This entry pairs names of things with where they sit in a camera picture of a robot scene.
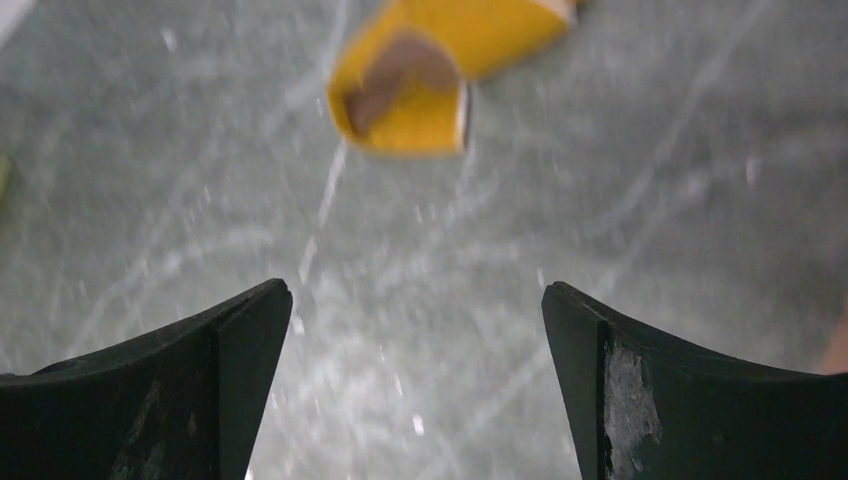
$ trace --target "scratch mark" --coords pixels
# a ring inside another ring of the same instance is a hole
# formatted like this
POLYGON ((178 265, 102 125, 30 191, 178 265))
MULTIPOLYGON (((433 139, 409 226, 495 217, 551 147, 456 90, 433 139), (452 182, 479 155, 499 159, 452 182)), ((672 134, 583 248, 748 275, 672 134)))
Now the scratch mark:
POLYGON ((436 442, 438 442, 439 448, 447 458, 447 468, 453 474, 452 478, 467 478, 467 475, 462 474, 462 467, 459 466, 459 460, 456 457, 456 452, 451 450, 450 441, 445 434, 442 433, 441 430, 434 430, 433 433, 436 436, 436 442))
POLYGON ((165 227, 167 227, 171 218, 174 216, 174 213, 180 206, 183 195, 194 186, 197 179, 200 177, 201 171, 205 170, 205 167, 217 158, 216 156, 210 155, 210 152, 217 151, 219 137, 217 135, 213 135, 212 138, 212 142, 207 145, 203 154, 200 155, 201 162, 189 164, 189 166, 180 174, 176 186, 171 191, 171 195, 168 197, 167 205, 159 215, 159 219, 156 221, 156 224, 150 229, 150 235, 147 237, 145 247, 138 255, 136 255, 135 260, 133 260, 129 270, 127 271, 127 274, 106 288, 94 302, 94 305, 91 308, 91 314, 82 323, 82 325, 80 325, 79 335, 77 335, 76 340, 65 350, 65 357, 76 356, 79 349, 82 347, 83 342, 91 338, 94 329, 100 324, 100 321, 103 319, 103 314, 106 313, 106 308, 108 308, 116 298, 125 295, 142 277, 148 274, 147 262, 149 261, 150 254, 156 245, 159 244, 162 234, 166 230, 165 227))
POLYGON ((412 427, 415 429, 416 435, 419 437, 424 436, 424 419, 421 418, 421 415, 412 416, 412 427))
POLYGON ((400 385, 400 377, 395 375, 395 389, 398 391, 398 395, 403 396, 403 388, 400 385))
POLYGON ((344 171, 347 161, 347 142, 340 142, 333 154, 333 163, 330 165, 330 174, 327 177, 327 184, 324 187, 324 197, 321 199, 321 207, 318 209, 318 228, 323 228, 327 223, 327 217, 330 214, 330 207, 336 199, 336 186, 339 183, 339 177, 344 171))
MULTIPOLYGON (((327 183, 324 186, 324 195, 321 198, 321 205, 318 208, 318 229, 311 237, 309 237, 309 241, 306 242, 306 248, 304 249, 303 255, 300 259, 298 274, 300 275, 301 286, 306 286, 306 283, 309 280, 309 273, 312 271, 312 263, 315 255, 318 253, 318 237, 321 231, 323 231, 324 225, 326 225, 327 219, 330 216, 330 209, 336 199, 336 187, 338 186, 339 178, 341 177, 341 174, 345 169, 345 164, 347 163, 347 150, 347 142, 342 140, 336 147, 335 153, 333 153, 333 161, 330 164, 330 172, 327 174, 327 183)), ((300 315, 298 315, 297 309, 298 303, 295 302, 292 306, 291 313, 292 325, 294 327, 295 334, 303 335, 305 333, 303 319, 300 315)))
POLYGON ((3 18, 4 25, 0 26, 0 45, 8 39, 18 25, 23 21, 32 8, 35 6, 33 0, 6 0, 3 2, 3 8, 0 9, 0 18, 3 18))
POLYGON ((456 184, 456 196, 462 198, 465 190, 468 188, 468 183, 471 181, 471 176, 477 169, 477 142, 473 139, 468 145, 468 153, 462 162, 462 172, 459 174, 459 180, 456 184))
MULTIPOLYGON (((630 243, 630 246, 624 255, 622 255, 619 262, 608 268, 587 293, 600 301, 608 298, 639 258, 645 247, 650 244, 651 239, 656 235, 657 230, 666 219, 701 200, 707 187, 712 182, 738 173, 740 170, 744 170, 744 168, 745 165, 727 162, 712 166, 707 172, 696 173, 684 179, 681 182, 681 187, 678 189, 677 194, 668 202, 673 208, 662 209, 653 215, 643 226, 635 240, 630 243), (692 192, 692 188, 690 188, 693 179, 698 180, 697 183, 703 187, 697 192, 692 192)), ((457 434, 457 439, 454 441, 455 448, 461 448, 473 435, 478 433, 493 418, 497 417, 546 365, 550 365, 550 350, 547 343, 541 345, 533 357, 527 360, 496 393, 479 407, 471 419, 463 426, 462 430, 460 430, 459 434, 457 434)), ((441 478, 447 467, 447 460, 445 458, 438 458, 416 478, 417 480, 441 478)))
POLYGON ((518 260, 520 246, 517 242, 506 245, 474 243, 469 248, 456 252, 456 258, 433 260, 427 252, 409 255, 403 262, 397 261, 379 269, 380 276, 374 281, 377 292, 394 288, 404 281, 420 279, 437 271, 474 266, 482 263, 489 265, 509 265, 518 260))
POLYGON ((301 285, 306 285, 309 280, 309 271, 312 269, 312 260, 315 258, 315 253, 318 251, 318 243, 315 240, 315 235, 309 237, 306 242, 306 249, 303 251, 303 257, 300 260, 300 267, 297 269, 300 275, 301 285))
POLYGON ((336 55, 341 48, 348 17, 348 2, 347 0, 343 0, 339 2, 338 7, 335 9, 333 26, 330 29, 327 44, 324 45, 324 48, 321 49, 321 53, 318 55, 318 61, 294 85, 286 88, 283 93, 281 107, 275 109, 265 121, 264 130, 266 135, 272 134, 279 128, 280 121, 284 118, 284 112, 281 110, 300 108, 321 89, 321 85, 326 77, 329 76, 330 70, 333 68, 333 63, 336 60, 336 55))
POLYGON ((162 34, 162 41, 165 42, 165 47, 168 48, 168 51, 174 53, 177 50, 177 36, 174 34, 174 31, 170 28, 163 28, 160 32, 162 34))
MULTIPOLYGON (((274 234, 269 229, 258 225, 247 225, 232 229, 217 237, 189 242, 180 250, 168 252, 164 255, 162 266, 158 270, 161 270, 166 278, 170 278, 177 275, 184 264, 206 257, 211 253, 230 249, 244 251, 272 243, 274 243, 274 234)), ((150 277, 152 284, 157 284, 163 280, 157 278, 156 275, 150 275, 150 277)))
POLYGON ((56 272, 56 279, 53 281, 53 288, 50 294, 50 324, 55 325, 59 319, 59 311, 62 306, 62 287, 65 286, 65 261, 59 265, 59 271, 56 272))
POLYGON ((771 2, 772 0, 753 0, 748 4, 739 21, 731 29, 730 34, 725 37, 712 58, 695 75, 695 80, 686 94, 683 105, 674 116, 668 131, 657 144, 653 159, 645 165, 636 181, 630 185, 612 208, 584 225, 581 229, 584 237, 597 237, 608 232, 636 208, 642 196, 650 187, 657 169, 671 160, 672 150, 677 145, 680 133, 692 118, 701 97, 722 73, 742 39, 760 18, 765 8, 771 5, 771 2))
POLYGON ((760 160, 755 157, 749 158, 745 162, 745 181, 753 187, 760 178, 760 160))

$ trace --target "yellow object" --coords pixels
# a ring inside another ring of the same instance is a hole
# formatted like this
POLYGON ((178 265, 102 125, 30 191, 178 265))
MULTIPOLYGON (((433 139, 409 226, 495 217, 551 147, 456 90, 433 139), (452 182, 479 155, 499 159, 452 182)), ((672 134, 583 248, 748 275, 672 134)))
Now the yellow object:
POLYGON ((383 154, 462 151, 467 102, 474 81, 537 51, 566 33, 579 0, 389 0, 339 59, 327 99, 339 132, 352 144, 383 154), (450 55, 463 80, 437 91, 407 81, 388 111, 357 135, 345 95, 399 34, 425 36, 450 55))
POLYGON ((6 187, 9 185, 9 177, 12 176, 12 162, 7 157, 0 156, 0 200, 3 199, 3 194, 6 193, 6 187))

